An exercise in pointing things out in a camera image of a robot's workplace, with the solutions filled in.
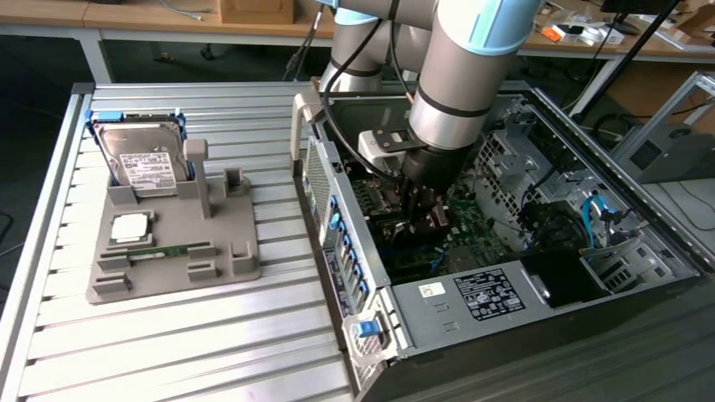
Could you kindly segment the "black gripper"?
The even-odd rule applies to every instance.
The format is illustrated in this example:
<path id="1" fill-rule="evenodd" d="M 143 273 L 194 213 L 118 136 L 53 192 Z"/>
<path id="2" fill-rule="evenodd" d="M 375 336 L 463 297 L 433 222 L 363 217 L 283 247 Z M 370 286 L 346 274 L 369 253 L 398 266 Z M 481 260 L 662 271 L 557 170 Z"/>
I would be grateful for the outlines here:
<path id="1" fill-rule="evenodd" d="M 406 152 L 399 197 L 402 212 L 413 225 L 446 225 L 445 200 L 470 151 L 471 146 L 457 150 L 427 146 Z"/>

